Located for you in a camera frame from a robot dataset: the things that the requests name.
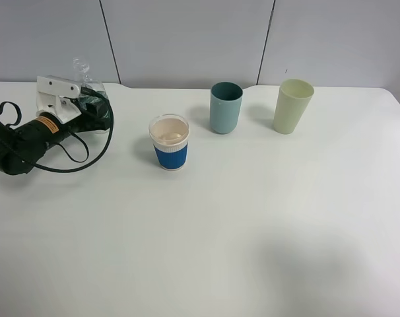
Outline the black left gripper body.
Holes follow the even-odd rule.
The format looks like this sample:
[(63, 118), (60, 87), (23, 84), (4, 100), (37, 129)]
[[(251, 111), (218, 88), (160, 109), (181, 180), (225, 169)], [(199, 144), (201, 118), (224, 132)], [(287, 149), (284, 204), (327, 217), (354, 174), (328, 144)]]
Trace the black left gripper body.
[(89, 131), (107, 131), (111, 126), (109, 117), (101, 118), (94, 114), (82, 113), (66, 124), (67, 129), (73, 133)]

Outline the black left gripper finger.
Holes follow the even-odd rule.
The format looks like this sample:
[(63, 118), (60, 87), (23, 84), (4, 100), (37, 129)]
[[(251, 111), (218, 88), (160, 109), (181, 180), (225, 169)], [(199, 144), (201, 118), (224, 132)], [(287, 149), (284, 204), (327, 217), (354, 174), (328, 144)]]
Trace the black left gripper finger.
[(105, 101), (95, 96), (83, 96), (83, 109), (100, 119), (108, 119), (110, 117)]

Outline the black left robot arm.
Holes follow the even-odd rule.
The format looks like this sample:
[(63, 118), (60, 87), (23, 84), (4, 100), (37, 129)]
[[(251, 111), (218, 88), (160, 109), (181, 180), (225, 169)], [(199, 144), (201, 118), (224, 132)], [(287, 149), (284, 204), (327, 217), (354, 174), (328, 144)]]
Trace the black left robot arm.
[[(23, 125), (20, 125), (22, 112), (17, 104), (9, 101), (0, 103), (0, 172), (14, 176), (38, 168), (68, 174), (82, 171), (98, 162), (106, 153), (114, 130), (114, 113), (110, 101), (105, 94), (86, 90), (81, 97), (71, 98), (70, 102), (81, 111), (81, 115), (68, 123), (61, 123), (53, 114), (42, 112)], [(107, 131), (108, 138), (104, 148), (91, 161), (87, 158), (77, 160), (67, 155), (71, 161), (81, 164), (71, 169), (51, 168), (38, 163), (49, 149), (55, 146), (63, 148), (61, 142), (68, 137), (80, 141), (88, 157), (88, 145), (78, 134), (96, 130)]]

